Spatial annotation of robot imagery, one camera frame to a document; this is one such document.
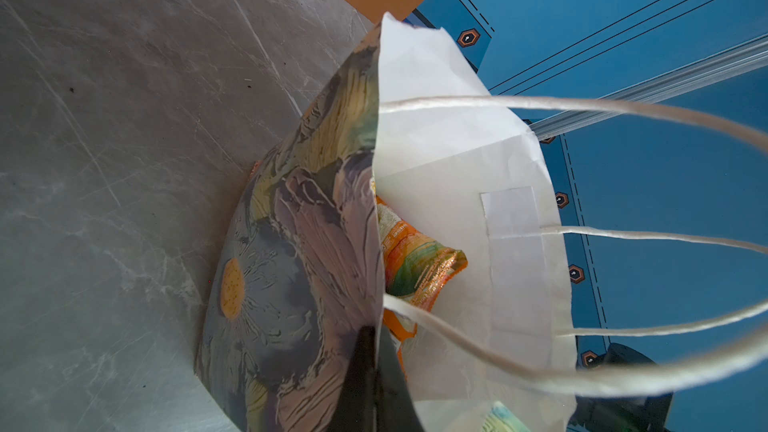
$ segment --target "gray marble floor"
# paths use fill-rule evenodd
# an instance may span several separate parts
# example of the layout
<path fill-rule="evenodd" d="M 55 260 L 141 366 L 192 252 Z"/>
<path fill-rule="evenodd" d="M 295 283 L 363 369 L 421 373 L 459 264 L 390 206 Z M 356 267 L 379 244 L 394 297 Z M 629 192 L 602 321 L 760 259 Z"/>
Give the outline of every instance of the gray marble floor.
<path fill-rule="evenodd" d="M 0 0 L 0 428 L 233 429 L 192 371 L 230 214 L 370 25 L 343 0 Z"/>

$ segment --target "black line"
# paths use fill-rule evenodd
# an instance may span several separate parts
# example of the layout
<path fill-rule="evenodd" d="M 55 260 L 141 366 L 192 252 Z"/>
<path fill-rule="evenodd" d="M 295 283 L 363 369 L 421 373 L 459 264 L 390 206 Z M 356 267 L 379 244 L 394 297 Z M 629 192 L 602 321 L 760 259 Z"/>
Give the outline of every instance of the black line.
<path fill-rule="evenodd" d="M 417 17 L 418 17 L 418 19 L 419 19 L 421 22 L 423 22 L 423 23 L 424 23 L 424 25 L 426 25 L 426 26 L 427 26 L 427 27 L 429 27 L 430 29 L 436 29 L 436 28 L 437 28 L 437 27 L 435 27 L 435 26 L 432 24 L 432 22 L 429 22 L 429 20 L 428 20 L 426 17 L 424 17 L 424 14 L 422 14 L 421 12 L 419 12 L 419 11 L 418 11 L 418 9 L 414 9 L 414 10 L 413 10 L 413 15 L 417 16 Z"/>
<path fill-rule="evenodd" d="M 575 58 L 575 57 L 578 57 L 578 56 L 580 56 L 582 53 L 584 53 L 584 52 L 587 52 L 588 50 L 592 50 L 593 48 L 595 48 L 595 47 L 599 46 L 600 44 L 606 43 L 606 42 L 608 42 L 609 40 L 611 40 L 611 39 L 614 39 L 614 38 L 618 37 L 619 35 L 623 34 L 624 32 L 628 32 L 629 30 L 632 30 L 633 28 L 637 27 L 637 26 L 638 26 L 638 25 L 640 25 L 640 24 L 645 24 L 646 22 L 648 22 L 648 20 L 651 20 L 651 19 L 653 19 L 653 18 L 656 18 L 656 17 L 658 17 L 659 15 L 661 15 L 661 14 L 664 14 L 665 12 L 669 12 L 669 11 L 670 11 L 670 10 L 672 10 L 673 8 L 677 7 L 678 5 L 682 5 L 682 4 L 685 4 L 687 1 L 688 1 L 688 0 L 682 0 L 681 2 L 678 2 L 677 4 L 675 4 L 675 5 L 673 5 L 673 6 L 667 7 L 666 9 L 662 10 L 662 11 L 661 11 L 661 12 L 659 12 L 659 13 L 657 13 L 657 14 L 654 14 L 654 15 L 652 15 L 652 16 L 650 16 L 650 17 L 648 17 L 647 19 L 641 20 L 641 21 L 640 21 L 640 22 L 638 22 L 637 24 L 634 24 L 633 26 L 627 27 L 626 29 L 622 30 L 621 32 L 617 32 L 616 34 L 613 34 L 613 35 L 612 35 L 612 36 L 610 36 L 609 38 L 607 38 L 607 39 L 604 39 L 604 40 L 601 40 L 600 42 L 598 42 L 598 43 L 596 43 L 596 44 L 594 44 L 594 45 L 592 45 L 592 46 L 590 46 L 590 47 L 587 47 L 586 49 L 582 50 L 582 51 L 581 51 L 581 52 L 579 52 L 579 53 L 573 54 L 572 56 L 570 56 L 570 57 L 569 57 L 569 58 L 567 58 L 567 59 L 563 59 L 563 60 L 561 60 L 560 62 L 558 62 L 558 63 L 554 64 L 553 66 L 550 66 L 550 67 L 548 67 L 548 68 L 544 69 L 543 71 L 541 71 L 541 72 L 539 72 L 539 73 L 533 74 L 532 76 L 530 76 L 530 77 L 529 77 L 529 78 L 527 78 L 526 80 L 524 80 L 524 81 L 522 81 L 522 82 L 518 82 L 518 83 L 514 84 L 512 87 L 510 87 L 509 89 L 506 89 L 504 92 L 508 92 L 508 91 L 512 90 L 513 88 L 515 88 L 515 87 L 517 87 L 517 86 L 520 86 L 520 85 L 522 85 L 522 84 L 526 83 L 527 81 L 529 81 L 529 80 L 533 79 L 534 77 L 538 77 L 538 76 L 540 76 L 540 75 L 541 75 L 541 74 L 543 74 L 544 72 L 549 72 L 549 71 L 550 71 L 550 70 L 552 70 L 553 68 L 555 68 L 555 67 L 557 67 L 557 66 L 559 66 L 559 65 L 562 65 L 562 64 L 564 64 L 564 63 L 568 62 L 569 60 L 571 60 L 571 59 Z"/>
<path fill-rule="evenodd" d="M 481 29 L 483 29 L 483 30 L 485 31 L 485 33 L 486 33 L 486 34 L 488 34 L 488 31 L 487 31 L 487 30 L 485 30 L 485 27 L 484 27 L 484 26 L 482 26 L 482 24 L 480 24 L 480 23 L 478 22 L 478 20 L 475 18 L 475 15 L 472 13 L 472 11 L 469 9 L 469 7 L 467 7 L 467 6 L 466 6 L 466 4 L 464 4 L 464 1 L 463 1 L 463 0 L 458 0 L 458 1 L 459 1 L 459 2 L 461 2 L 461 3 L 462 3 L 462 5 L 464 5 L 464 8 L 467 10 L 467 12 L 469 12 L 469 15 L 471 15 L 471 16 L 472 16 L 472 18 L 473 18 L 473 19 L 475 19 L 475 22 L 477 22 L 477 23 L 478 23 L 478 25 L 480 25 L 480 28 L 481 28 Z"/>
<path fill-rule="evenodd" d="M 639 36 L 645 35 L 645 34 L 647 34 L 647 33 L 651 32 L 652 30 L 656 30 L 656 29 L 658 29 L 659 27 L 661 27 L 662 25 L 668 24 L 669 22 L 672 22 L 673 20 L 679 19 L 679 18 L 681 18 L 681 17 L 682 17 L 682 16 L 684 16 L 684 15 L 690 14 L 691 12 L 693 12 L 693 11 L 694 11 L 694 10 L 696 10 L 696 9 L 700 9 L 701 7 L 703 7 L 703 6 L 707 5 L 707 4 L 710 4 L 710 3 L 712 3 L 712 2 L 715 2 L 715 1 L 716 1 L 716 0 L 708 0 L 707 2 L 704 2 L 703 4 L 696 6 L 696 7 L 694 7 L 694 8 L 693 8 L 693 9 L 691 9 L 691 10 L 688 10 L 687 12 L 683 12 L 682 14 L 680 14 L 680 15 L 678 15 L 678 16 L 672 17 L 671 19 L 669 19 L 669 20 L 666 20 L 665 22 L 662 22 L 661 24 L 659 24 L 659 25 L 657 25 L 657 26 L 655 26 L 655 27 L 651 27 L 651 28 L 649 28 L 649 29 L 648 29 L 648 30 L 646 30 L 645 32 L 641 32 L 640 34 L 637 34 L 636 36 L 633 36 L 633 37 L 630 37 L 629 39 L 626 39 L 624 42 L 620 42 L 620 43 L 617 43 L 616 45 L 614 45 L 614 46 L 612 46 L 612 47 L 610 47 L 610 48 L 608 48 L 608 49 L 606 49 L 606 50 L 603 50 L 603 51 L 602 51 L 602 52 L 600 52 L 600 53 L 596 53 L 596 54 L 594 54 L 592 57 L 589 57 L 588 59 L 584 59 L 584 60 L 582 60 L 581 62 L 579 62 L 579 63 L 577 63 L 577 64 L 575 64 L 575 65 L 572 65 L 572 66 L 570 66 L 569 68 L 567 68 L 567 69 L 565 69 L 565 70 L 561 70 L 560 72 L 558 72 L 558 73 L 556 73 L 556 74 L 554 74 L 554 75 L 552 75 L 552 76 L 550 76 L 550 77 L 547 77 L 546 79 L 542 80 L 541 82 L 536 82 L 536 83 L 535 83 L 535 84 L 533 84 L 532 86 L 530 86 L 530 87 L 528 87 L 528 88 L 526 88 L 526 89 L 523 89 L 523 90 L 521 90 L 520 92 L 515 92 L 514 94 L 517 96 L 517 95 L 520 95 L 520 94 L 522 94 L 522 93 L 523 93 L 523 92 L 525 92 L 526 90 L 530 90 L 530 89 L 533 89 L 533 88 L 534 88 L 534 87 L 536 87 L 537 85 L 543 84 L 544 82 L 547 82 L 548 80 L 550 80 L 550 79 L 552 79 L 552 78 L 555 78 L 555 77 L 559 76 L 559 75 L 560 75 L 560 74 L 562 74 L 563 72 L 568 72 L 569 70 L 573 69 L 574 67 L 576 67 L 576 66 L 580 66 L 580 65 L 581 65 L 582 63 L 584 63 L 584 62 L 589 62 L 590 60 L 594 59 L 595 57 L 601 56 L 601 55 L 603 55 L 604 53 L 606 53 L 606 52 L 609 52 L 610 50 L 613 50 L 613 49 L 615 49 L 615 48 L 616 48 L 616 47 L 618 47 L 618 46 L 622 46 L 623 44 L 625 44 L 625 43 L 629 42 L 630 40 L 633 40 L 633 39 L 637 39 Z"/>
<path fill-rule="evenodd" d="M 564 48 L 564 49 L 562 49 L 560 52 L 557 52 L 557 53 L 554 53 L 554 54 L 550 55 L 549 57 L 547 57 L 546 59 L 544 59 L 543 61 L 541 61 L 541 62 L 539 62 L 539 63 L 535 63 L 535 64 L 533 64 L 532 66 L 530 66 L 529 68 L 527 68 L 527 69 L 526 69 L 526 70 L 524 70 L 523 72 L 519 72 L 519 73 L 516 73 L 516 74 L 514 74 L 512 77 L 510 77 L 510 78 L 508 78 L 508 79 L 504 80 L 503 82 L 500 82 L 500 83 L 496 84 L 495 86 L 491 87 L 491 89 L 495 89 L 496 87 L 500 86 L 500 85 L 501 85 L 501 84 L 503 84 L 504 82 L 508 82 L 508 81 L 512 80 L 513 78 L 515 78 L 515 77 L 519 76 L 520 74 L 522 74 L 522 73 L 525 73 L 525 72 L 528 72 L 530 69 L 533 69 L 534 67 L 536 67 L 536 66 L 539 66 L 539 65 L 543 64 L 544 62 L 546 62 L 546 61 L 550 60 L 552 57 L 554 57 L 554 56 L 556 56 L 556 55 L 558 55 L 558 54 L 561 54 L 561 53 L 565 52 L 566 50 L 570 49 L 572 46 L 576 46 L 576 45 L 578 45 L 578 44 L 580 44 L 580 43 L 584 42 L 586 39 L 589 39 L 589 38 L 591 38 L 591 37 L 593 37 L 593 36 L 596 36 L 597 34 L 600 34 L 600 32 L 602 32 L 603 30 L 606 30 L 606 29 L 608 29 L 608 28 L 610 28 L 610 27 L 612 27 L 612 26 L 614 26 L 614 25 L 618 24 L 618 23 L 619 23 L 619 22 L 621 22 L 622 20 L 625 20 L 625 19 L 628 19 L 628 18 L 632 17 L 633 15 L 637 14 L 638 12 L 641 12 L 642 10 L 645 10 L 645 9 L 647 9 L 648 7 L 650 7 L 650 6 L 652 6 L 652 5 L 656 4 L 656 3 L 658 3 L 658 2 L 660 2 L 660 1 L 662 1 L 662 0 L 654 0 L 653 2 L 651 2 L 651 3 L 650 3 L 650 4 L 648 4 L 648 5 L 646 5 L 645 7 L 642 7 L 642 8 L 640 8 L 640 9 L 637 9 L 637 10 L 636 10 L 635 12 L 633 12 L 632 14 L 629 14 L 629 15 L 627 15 L 627 16 L 621 17 L 621 18 L 620 18 L 619 20 L 617 20 L 616 22 L 613 22 L 612 24 L 610 24 L 610 25 L 608 25 L 608 26 L 605 26 L 605 27 L 603 27 L 602 29 L 600 29 L 600 30 L 598 30 L 597 32 L 595 32 L 594 34 L 591 34 L 591 35 L 589 35 L 589 36 L 586 36 L 585 38 L 581 39 L 579 42 L 573 43 L 573 44 L 571 44 L 570 46 L 567 46 L 567 47 L 565 47 L 565 48 Z"/>

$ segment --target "textured painted pattern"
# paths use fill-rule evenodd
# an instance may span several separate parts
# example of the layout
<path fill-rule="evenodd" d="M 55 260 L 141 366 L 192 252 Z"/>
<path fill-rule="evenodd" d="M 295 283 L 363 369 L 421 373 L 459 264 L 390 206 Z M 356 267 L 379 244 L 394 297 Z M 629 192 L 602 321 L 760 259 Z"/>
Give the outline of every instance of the textured painted pattern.
<path fill-rule="evenodd" d="M 370 188 L 379 27 L 255 170 L 226 236 L 197 374 L 241 430 L 321 430 L 384 267 Z"/>

